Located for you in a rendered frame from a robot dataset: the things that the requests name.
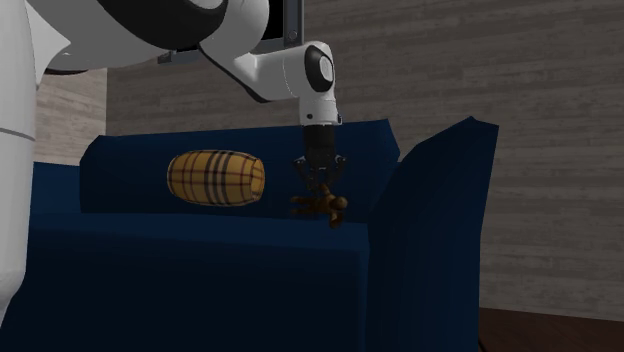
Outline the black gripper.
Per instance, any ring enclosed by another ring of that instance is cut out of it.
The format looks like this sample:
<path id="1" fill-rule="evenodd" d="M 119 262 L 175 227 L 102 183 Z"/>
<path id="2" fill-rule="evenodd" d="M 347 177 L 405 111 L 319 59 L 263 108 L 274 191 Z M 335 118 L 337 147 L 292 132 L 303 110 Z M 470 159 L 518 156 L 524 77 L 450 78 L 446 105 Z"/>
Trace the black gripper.
<path id="1" fill-rule="evenodd" d="M 321 183 L 331 187 L 343 174 L 347 158 L 336 155 L 333 125 L 308 125 L 303 128 L 305 156 L 296 158 L 292 165 L 308 191 L 317 188 L 316 171 L 320 168 Z"/>

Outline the brown wooden doll figure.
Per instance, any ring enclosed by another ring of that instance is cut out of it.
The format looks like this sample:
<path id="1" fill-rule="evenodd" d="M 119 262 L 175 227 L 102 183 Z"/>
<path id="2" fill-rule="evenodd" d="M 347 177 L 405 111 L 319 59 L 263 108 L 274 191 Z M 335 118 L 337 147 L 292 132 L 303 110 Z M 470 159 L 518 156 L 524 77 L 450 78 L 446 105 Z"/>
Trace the brown wooden doll figure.
<path id="1" fill-rule="evenodd" d="M 291 210 L 292 214 L 327 215 L 329 227 L 337 229 L 344 220 L 344 211 L 348 207 L 348 200 L 342 196 L 335 196 L 326 184 L 320 184 L 319 194 L 313 197 L 293 196 L 291 203 L 299 204 L 300 208 Z"/>

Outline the yellow plaid bolster cushion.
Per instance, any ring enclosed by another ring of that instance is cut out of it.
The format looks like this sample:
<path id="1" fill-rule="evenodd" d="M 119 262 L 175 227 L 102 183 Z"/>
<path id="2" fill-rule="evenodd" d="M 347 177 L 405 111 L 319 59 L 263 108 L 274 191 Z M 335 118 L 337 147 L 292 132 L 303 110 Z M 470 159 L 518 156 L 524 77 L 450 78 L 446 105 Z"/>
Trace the yellow plaid bolster cushion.
<path id="1" fill-rule="evenodd" d="M 240 207 L 261 199 L 264 164 L 250 154 L 197 150 L 176 156 L 167 170 L 167 186 L 176 197 L 202 206 Z"/>

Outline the dark blue sofa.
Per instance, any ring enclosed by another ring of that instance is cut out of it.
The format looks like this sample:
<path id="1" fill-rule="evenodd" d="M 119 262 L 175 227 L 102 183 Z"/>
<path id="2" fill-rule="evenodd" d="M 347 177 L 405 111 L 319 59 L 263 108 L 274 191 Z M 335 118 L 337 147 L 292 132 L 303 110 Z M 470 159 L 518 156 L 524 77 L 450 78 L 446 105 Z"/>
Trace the dark blue sofa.
<path id="1" fill-rule="evenodd" d="M 297 126 L 100 136 L 76 166 L 36 163 L 0 352 L 477 352 L 497 137 L 466 118 L 401 156 L 385 120 L 339 126 L 338 229 L 292 214 Z M 208 149 L 259 158 L 262 198 L 173 196 L 170 161 Z"/>

